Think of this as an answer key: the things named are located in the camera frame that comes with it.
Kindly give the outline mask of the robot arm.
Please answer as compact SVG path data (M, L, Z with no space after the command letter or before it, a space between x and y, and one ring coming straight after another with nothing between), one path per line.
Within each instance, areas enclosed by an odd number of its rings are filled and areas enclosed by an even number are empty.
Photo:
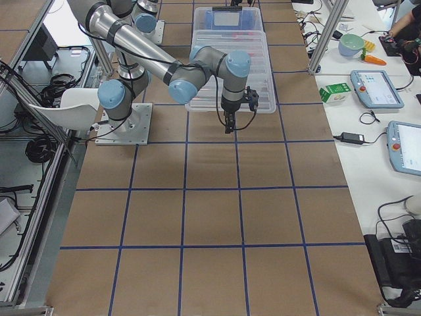
M242 104L248 104L253 113L257 111L259 96L246 84L251 68L247 52L224 53L211 46L194 47L185 65L126 20L125 16L132 13L131 1L69 1L68 4L87 32L133 57L168 86L171 98L179 104L189 103L210 77L221 78L222 95L216 98L216 107L224 111L218 119L227 134L237 130L235 114Z
M155 31L157 13L157 0L137 0L133 6L131 17L137 29L148 34Z

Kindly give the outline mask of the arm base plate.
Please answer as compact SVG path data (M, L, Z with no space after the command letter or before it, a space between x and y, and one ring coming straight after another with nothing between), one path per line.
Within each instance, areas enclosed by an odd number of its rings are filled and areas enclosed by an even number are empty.
M98 138L94 139L97 145L147 145L149 129L153 111L152 103L133 103L132 112L122 126L120 122L109 120L108 114L103 110L101 124L97 129Z
M165 27L165 21L158 20L155 26L155 29L151 32L144 33L143 35L151 40L155 45L161 45L162 39L164 35L164 27Z

